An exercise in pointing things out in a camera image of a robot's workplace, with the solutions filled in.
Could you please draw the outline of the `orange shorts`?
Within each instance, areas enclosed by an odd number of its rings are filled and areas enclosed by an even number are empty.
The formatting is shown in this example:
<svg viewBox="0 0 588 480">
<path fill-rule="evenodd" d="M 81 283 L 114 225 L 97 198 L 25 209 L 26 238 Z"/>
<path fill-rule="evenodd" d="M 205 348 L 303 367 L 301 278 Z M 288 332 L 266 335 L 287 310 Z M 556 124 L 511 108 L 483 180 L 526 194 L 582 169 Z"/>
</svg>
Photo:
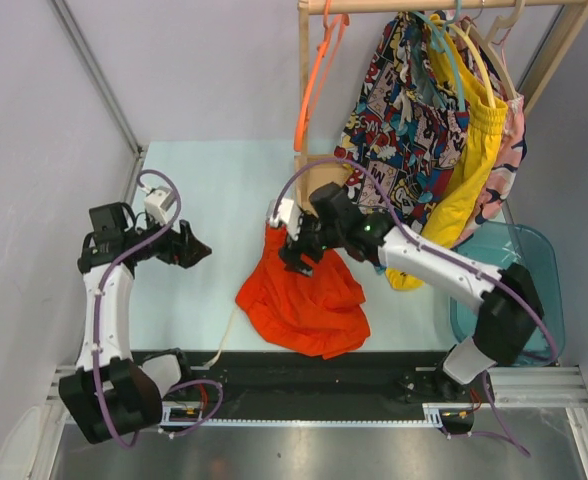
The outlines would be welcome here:
<svg viewBox="0 0 588 480">
<path fill-rule="evenodd" d="M 262 255 L 236 295 L 237 306 L 267 342 L 331 359 L 363 346 L 366 298 L 338 253 L 325 254 L 310 277 L 289 272 L 278 256 L 286 231 L 267 226 Z"/>
</svg>

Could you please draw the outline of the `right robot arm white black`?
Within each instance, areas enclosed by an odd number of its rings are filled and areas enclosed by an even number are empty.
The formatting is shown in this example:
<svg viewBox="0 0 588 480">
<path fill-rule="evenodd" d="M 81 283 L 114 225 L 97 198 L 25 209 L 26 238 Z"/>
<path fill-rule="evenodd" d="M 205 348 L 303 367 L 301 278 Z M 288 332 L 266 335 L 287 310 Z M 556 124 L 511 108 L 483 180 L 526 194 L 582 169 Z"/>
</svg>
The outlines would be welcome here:
<svg viewBox="0 0 588 480">
<path fill-rule="evenodd" d="M 541 326 L 543 305 L 524 266 L 499 268 L 440 247 L 397 224 L 390 213 L 363 213 L 335 183 L 318 188 L 310 200 L 312 212 L 287 198 L 268 208 L 269 226 L 286 230 L 278 254 L 287 270 L 312 276 L 326 252 L 342 248 L 359 262 L 396 269 L 441 289 L 476 315 L 474 331 L 436 367 L 439 398 L 458 401 L 483 371 L 512 365 Z"/>
</svg>

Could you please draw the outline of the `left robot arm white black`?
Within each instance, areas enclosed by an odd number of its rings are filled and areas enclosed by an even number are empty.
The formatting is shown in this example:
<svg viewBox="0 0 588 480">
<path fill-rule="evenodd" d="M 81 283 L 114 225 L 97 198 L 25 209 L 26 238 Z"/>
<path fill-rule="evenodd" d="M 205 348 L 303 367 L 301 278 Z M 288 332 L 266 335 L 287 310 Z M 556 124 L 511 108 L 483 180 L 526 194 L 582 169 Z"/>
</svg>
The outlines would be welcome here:
<svg viewBox="0 0 588 480">
<path fill-rule="evenodd" d="M 164 397 L 181 400 L 195 387 L 179 349 L 141 363 L 132 356 L 129 310 L 136 266 L 158 259 L 188 269 L 212 250 L 184 219 L 172 225 L 147 212 L 145 226 L 137 226 L 124 202 L 94 207 L 89 217 L 92 229 L 77 260 L 86 292 L 84 339 L 75 370 L 60 380 L 58 392 L 85 439 L 99 444 L 159 423 Z"/>
</svg>

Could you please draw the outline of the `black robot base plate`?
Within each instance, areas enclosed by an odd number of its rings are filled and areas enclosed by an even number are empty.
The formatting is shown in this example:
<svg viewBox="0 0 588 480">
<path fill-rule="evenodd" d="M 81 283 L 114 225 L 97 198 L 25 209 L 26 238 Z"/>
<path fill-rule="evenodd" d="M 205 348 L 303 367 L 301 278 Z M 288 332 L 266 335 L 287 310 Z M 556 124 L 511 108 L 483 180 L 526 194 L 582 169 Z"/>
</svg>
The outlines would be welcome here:
<svg viewBox="0 0 588 480">
<path fill-rule="evenodd" d="M 205 353 L 187 354 L 192 376 L 206 385 L 166 396 L 179 410 L 172 422 L 198 418 L 197 409 L 229 422 L 389 423 L 425 419 L 437 404 L 449 419 L 470 425 L 492 387 L 476 377 L 458 386 L 437 368 L 442 351 L 348 353 L 330 360 L 289 352 L 226 352 L 212 366 Z"/>
</svg>

